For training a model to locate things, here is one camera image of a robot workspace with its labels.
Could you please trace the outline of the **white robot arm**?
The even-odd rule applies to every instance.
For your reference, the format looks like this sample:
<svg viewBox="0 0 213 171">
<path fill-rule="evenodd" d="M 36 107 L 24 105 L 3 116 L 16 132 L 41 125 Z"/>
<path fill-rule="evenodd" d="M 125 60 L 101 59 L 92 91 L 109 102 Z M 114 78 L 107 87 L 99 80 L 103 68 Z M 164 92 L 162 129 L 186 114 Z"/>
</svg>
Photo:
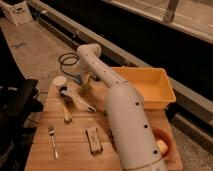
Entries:
<svg viewBox="0 0 213 171">
<path fill-rule="evenodd" d="M 108 87 L 106 111 L 123 171 L 168 171 L 133 85 L 103 63 L 99 44 L 80 45 L 80 74 L 92 70 Z"/>
</svg>

